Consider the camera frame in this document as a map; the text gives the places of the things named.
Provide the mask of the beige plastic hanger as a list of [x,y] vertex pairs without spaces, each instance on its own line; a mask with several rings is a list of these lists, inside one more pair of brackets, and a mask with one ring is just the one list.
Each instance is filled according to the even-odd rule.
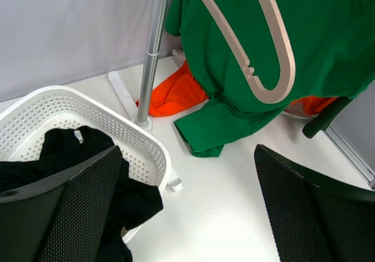
[[277,104],[291,93],[296,63],[276,0],[201,0],[252,97]]

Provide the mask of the black t shirt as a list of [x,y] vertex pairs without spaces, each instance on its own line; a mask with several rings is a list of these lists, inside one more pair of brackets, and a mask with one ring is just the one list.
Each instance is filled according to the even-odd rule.
[[[1,162],[1,192],[71,168],[113,145],[111,137],[88,126],[76,130],[52,129],[45,134],[37,161]],[[131,250],[123,242],[121,230],[136,228],[163,209],[157,186],[133,180],[128,174],[129,163],[123,159],[101,236],[97,261],[132,261]]]

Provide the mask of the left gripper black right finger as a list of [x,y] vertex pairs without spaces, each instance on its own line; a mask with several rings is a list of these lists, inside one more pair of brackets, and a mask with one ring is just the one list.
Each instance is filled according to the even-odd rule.
[[374,261],[374,192],[297,164],[265,145],[255,168],[281,261]]

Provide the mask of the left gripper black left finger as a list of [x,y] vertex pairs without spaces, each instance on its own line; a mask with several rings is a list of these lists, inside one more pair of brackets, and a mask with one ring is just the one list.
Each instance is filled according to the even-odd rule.
[[113,146],[1,193],[1,261],[95,261],[121,166]]

